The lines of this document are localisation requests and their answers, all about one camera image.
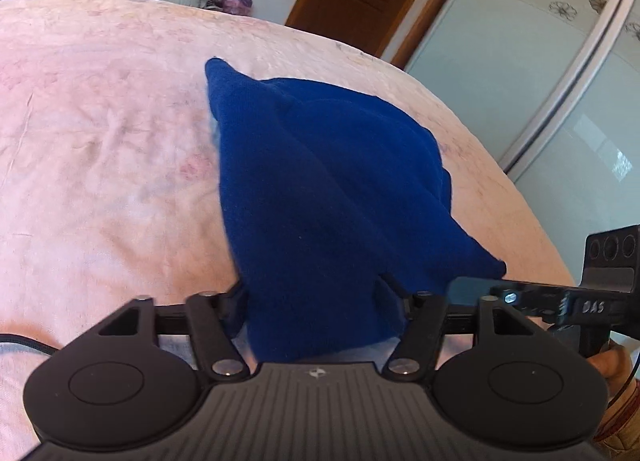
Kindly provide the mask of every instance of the bed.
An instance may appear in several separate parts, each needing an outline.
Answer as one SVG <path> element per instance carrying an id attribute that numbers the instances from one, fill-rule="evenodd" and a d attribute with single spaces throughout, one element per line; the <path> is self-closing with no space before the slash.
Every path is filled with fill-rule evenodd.
<path id="1" fill-rule="evenodd" d="M 0 332 L 62 346 L 135 295 L 179 303 L 236 279 L 204 63 L 377 95 L 430 129 L 452 214 L 508 278 L 572 284 L 513 184 L 420 83 L 359 50 L 155 0 L 0 3 Z M 0 461 L 37 439 L 22 386 L 44 356 L 0 346 Z"/>

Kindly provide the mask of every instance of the silver screw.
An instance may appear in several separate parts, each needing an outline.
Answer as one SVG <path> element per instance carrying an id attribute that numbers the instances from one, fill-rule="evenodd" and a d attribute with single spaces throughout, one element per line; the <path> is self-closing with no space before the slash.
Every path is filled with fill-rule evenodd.
<path id="1" fill-rule="evenodd" d="M 233 376 L 242 372 L 242 363 L 233 359 L 218 360 L 211 369 L 217 375 Z"/>
<path id="2" fill-rule="evenodd" d="M 420 364 L 411 358 L 396 358 L 389 362 L 389 371 L 396 375 L 412 375 L 420 369 Z"/>

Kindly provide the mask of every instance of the black cable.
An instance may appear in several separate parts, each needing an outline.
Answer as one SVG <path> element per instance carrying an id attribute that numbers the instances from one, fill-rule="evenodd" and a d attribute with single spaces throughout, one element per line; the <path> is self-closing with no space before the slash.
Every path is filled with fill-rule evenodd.
<path id="1" fill-rule="evenodd" d="M 636 372 L 638 372 L 638 366 L 640 366 L 640 353 L 638 353 L 638 358 L 636 359 L 636 365 L 634 365 L 634 368 L 631 371 L 631 374 L 626 379 L 625 384 L 622 386 L 622 388 L 618 391 L 618 393 L 609 402 L 609 404 L 607 405 L 607 409 L 610 408 L 614 403 L 616 403 L 620 399 L 620 396 L 622 396 L 622 393 L 625 392 L 626 388 L 629 386 L 631 381 L 634 378 L 636 378 Z"/>
<path id="2" fill-rule="evenodd" d="M 0 333 L 0 344 L 18 344 L 30 349 L 35 349 L 36 351 L 49 356 L 58 351 L 57 348 L 34 340 L 33 338 L 28 338 L 22 335 L 14 335 L 12 333 Z"/>

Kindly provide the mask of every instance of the blue knit fabric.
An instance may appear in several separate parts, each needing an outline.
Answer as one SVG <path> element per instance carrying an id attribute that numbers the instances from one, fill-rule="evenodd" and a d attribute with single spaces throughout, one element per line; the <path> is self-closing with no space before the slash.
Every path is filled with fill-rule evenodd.
<path id="1" fill-rule="evenodd" d="M 220 59 L 206 74 L 225 231 L 259 361 L 389 338 L 373 297 L 381 273 L 434 293 L 462 275 L 505 274 L 451 218 L 436 140 L 407 114 L 324 83 L 253 80 Z"/>

